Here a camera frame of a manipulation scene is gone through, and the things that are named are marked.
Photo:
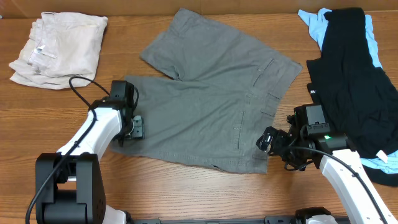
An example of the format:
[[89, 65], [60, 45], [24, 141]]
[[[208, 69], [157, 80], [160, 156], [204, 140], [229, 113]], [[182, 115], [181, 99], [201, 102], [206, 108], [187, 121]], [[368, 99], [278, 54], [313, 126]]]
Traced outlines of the grey shorts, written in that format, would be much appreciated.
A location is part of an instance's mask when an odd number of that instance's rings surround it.
[[267, 171], [257, 139], [302, 66], [261, 41], [180, 9], [141, 53], [161, 78], [128, 76], [145, 137], [111, 149], [234, 173]]

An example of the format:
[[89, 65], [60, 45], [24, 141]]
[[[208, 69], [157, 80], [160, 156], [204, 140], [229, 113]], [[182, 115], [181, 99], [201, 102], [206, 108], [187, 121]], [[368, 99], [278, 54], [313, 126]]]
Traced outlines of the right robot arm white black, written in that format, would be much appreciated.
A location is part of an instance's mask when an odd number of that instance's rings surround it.
[[321, 105], [298, 106], [287, 122], [288, 132], [267, 127], [257, 147], [279, 156], [288, 171], [314, 164], [338, 194], [350, 223], [397, 223], [365, 173], [353, 142], [344, 133], [332, 132]]

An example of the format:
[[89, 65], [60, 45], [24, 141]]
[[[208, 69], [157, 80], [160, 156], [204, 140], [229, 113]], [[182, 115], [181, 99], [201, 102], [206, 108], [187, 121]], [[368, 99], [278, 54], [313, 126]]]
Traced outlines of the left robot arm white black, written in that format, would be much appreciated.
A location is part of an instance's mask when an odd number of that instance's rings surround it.
[[35, 162], [35, 190], [25, 221], [37, 223], [132, 223], [128, 212], [106, 202], [100, 160], [110, 143], [144, 139], [144, 121], [134, 114], [138, 89], [114, 80], [110, 91], [88, 105], [88, 116], [74, 137]]

